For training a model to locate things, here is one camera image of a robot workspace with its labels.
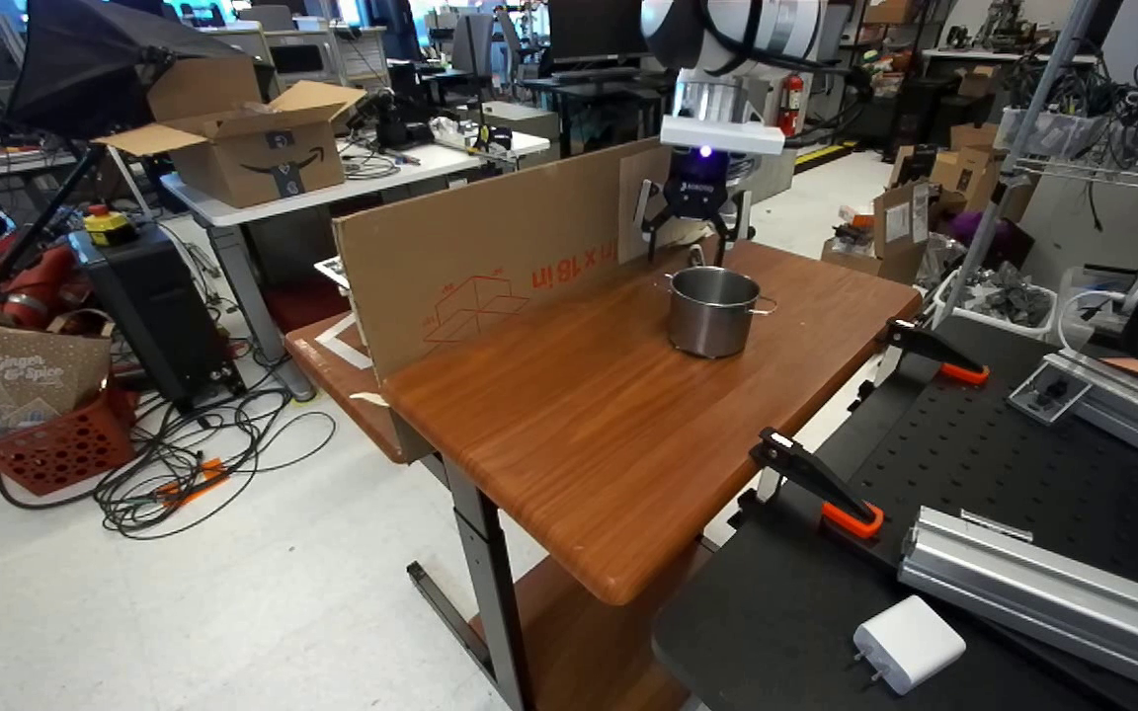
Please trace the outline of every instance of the floor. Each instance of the floor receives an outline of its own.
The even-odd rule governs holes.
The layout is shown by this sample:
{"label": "floor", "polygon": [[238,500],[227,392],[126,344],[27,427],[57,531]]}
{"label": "floor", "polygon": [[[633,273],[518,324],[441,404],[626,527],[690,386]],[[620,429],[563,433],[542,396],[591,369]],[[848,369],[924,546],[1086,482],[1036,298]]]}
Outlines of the floor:
{"label": "floor", "polygon": [[[867,208],[887,167],[854,155],[754,207],[757,242],[817,258],[842,207]],[[497,711],[503,699],[412,587],[425,561],[470,608],[446,491],[422,466],[392,466],[327,396],[265,457],[211,521],[123,541],[94,507],[18,515],[0,500],[0,706],[30,711],[261,711],[408,706]],[[802,439],[842,417],[828,404]],[[510,531],[514,568],[542,552]]]}

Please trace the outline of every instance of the bucket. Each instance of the bucket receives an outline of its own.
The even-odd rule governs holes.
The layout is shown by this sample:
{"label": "bucket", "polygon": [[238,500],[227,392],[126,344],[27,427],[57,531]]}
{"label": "bucket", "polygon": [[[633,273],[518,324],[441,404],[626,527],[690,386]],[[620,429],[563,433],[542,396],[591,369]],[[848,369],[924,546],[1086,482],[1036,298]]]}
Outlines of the bucket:
{"label": "bucket", "polygon": [[751,335],[751,309],[757,284],[720,267],[696,263],[670,279],[670,344],[704,358],[725,358],[742,350]]}

